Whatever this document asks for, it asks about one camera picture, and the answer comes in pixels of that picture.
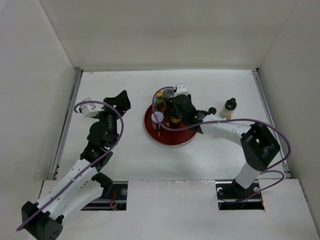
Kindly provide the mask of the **red lid sauce jar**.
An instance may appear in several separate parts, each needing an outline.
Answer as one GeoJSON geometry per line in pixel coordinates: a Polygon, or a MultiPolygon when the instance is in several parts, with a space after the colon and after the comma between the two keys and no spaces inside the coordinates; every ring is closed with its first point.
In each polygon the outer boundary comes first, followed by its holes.
{"type": "Polygon", "coordinates": [[[181,124],[181,120],[179,118],[174,118],[172,116],[168,116],[166,124],[171,129],[177,129],[177,128],[179,128],[179,126],[181,124]]]}

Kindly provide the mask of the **green label sauce bottle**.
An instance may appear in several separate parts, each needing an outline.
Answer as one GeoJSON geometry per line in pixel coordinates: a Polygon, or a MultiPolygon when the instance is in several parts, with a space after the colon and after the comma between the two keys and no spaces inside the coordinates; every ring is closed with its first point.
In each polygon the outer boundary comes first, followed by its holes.
{"type": "Polygon", "coordinates": [[[156,94],[153,105],[154,105],[154,109],[156,112],[161,112],[161,113],[165,112],[165,102],[164,102],[164,97],[163,97],[162,91],[159,91],[156,94]]]}

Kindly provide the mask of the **black cap white grinder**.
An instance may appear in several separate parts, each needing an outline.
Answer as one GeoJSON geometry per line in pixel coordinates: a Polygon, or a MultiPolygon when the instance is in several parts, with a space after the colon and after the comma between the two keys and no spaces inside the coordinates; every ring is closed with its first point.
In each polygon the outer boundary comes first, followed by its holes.
{"type": "Polygon", "coordinates": [[[167,88],[162,92],[164,104],[168,105],[170,101],[174,98],[175,92],[172,88],[167,88]]]}

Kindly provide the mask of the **white lid dark spice jar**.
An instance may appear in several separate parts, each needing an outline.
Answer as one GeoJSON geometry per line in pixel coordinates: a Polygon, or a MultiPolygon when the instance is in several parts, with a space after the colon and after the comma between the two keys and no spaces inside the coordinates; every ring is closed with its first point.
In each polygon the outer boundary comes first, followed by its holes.
{"type": "Polygon", "coordinates": [[[160,111],[155,111],[154,113],[151,114],[151,125],[152,128],[156,131],[160,131],[162,126],[160,124],[162,124],[164,121],[164,114],[160,111]]]}

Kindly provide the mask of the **small black pepper shaker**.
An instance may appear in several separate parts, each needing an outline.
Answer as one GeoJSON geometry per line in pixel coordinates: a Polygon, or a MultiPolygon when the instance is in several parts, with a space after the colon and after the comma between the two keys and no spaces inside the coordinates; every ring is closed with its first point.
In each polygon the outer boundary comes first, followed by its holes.
{"type": "Polygon", "coordinates": [[[210,107],[210,108],[208,109],[208,112],[209,112],[210,114],[212,114],[212,115],[215,115],[215,114],[217,113],[217,109],[216,109],[215,107],[210,107]]]}

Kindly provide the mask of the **black cap white bottle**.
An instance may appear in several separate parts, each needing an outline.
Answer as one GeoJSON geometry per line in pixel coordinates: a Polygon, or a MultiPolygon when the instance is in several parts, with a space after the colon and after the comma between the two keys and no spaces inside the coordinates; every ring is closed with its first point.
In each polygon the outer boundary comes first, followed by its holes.
{"type": "Polygon", "coordinates": [[[234,97],[232,97],[224,103],[224,106],[221,109],[219,115],[222,119],[230,120],[236,108],[237,108],[237,101],[234,97]]]}

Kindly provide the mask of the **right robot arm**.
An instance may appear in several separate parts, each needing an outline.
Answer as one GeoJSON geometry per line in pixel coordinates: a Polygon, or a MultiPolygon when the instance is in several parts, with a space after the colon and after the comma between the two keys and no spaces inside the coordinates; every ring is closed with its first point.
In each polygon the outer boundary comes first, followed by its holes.
{"type": "Polygon", "coordinates": [[[230,122],[209,111],[197,110],[190,94],[174,97],[172,104],[174,112],[190,130],[222,138],[242,147],[245,164],[226,192],[232,194],[233,199],[247,198],[256,178],[267,170],[281,149],[268,127],[260,122],[251,125],[230,122]]]}

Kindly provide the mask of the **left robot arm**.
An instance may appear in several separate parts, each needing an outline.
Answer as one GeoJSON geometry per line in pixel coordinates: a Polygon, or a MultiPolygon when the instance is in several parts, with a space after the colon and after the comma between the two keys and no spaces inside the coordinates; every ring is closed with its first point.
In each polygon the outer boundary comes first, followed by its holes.
{"type": "Polygon", "coordinates": [[[103,101],[87,98],[74,106],[74,112],[95,119],[89,129],[87,145],[69,172],[46,195],[35,203],[27,201],[21,208],[22,224],[36,240],[55,240],[71,215],[91,201],[108,199],[113,181],[101,170],[113,156],[124,129],[124,114],[131,108],[126,90],[103,101]]]}

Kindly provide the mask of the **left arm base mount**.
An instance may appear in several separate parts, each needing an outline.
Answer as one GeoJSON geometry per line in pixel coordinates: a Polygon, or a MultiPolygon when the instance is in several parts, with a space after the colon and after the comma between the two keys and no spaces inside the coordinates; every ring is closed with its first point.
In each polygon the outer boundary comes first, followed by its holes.
{"type": "Polygon", "coordinates": [[[103,188],[100,197],[94,199],[82,211],[125,211],[129,183],[127,181],[113,181],[103,173],[92,178],[103,188]]]}

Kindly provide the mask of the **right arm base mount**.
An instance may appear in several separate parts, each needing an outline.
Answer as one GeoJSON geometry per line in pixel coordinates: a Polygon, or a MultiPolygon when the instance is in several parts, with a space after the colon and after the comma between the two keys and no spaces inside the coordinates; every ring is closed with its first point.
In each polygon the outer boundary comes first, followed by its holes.
{"type": "Polygon", "coordinates": [[[247,188],[237,187],[232,181],[215,182],[218,208],[221,211],[264,210],[258,181],[247,188]]]}

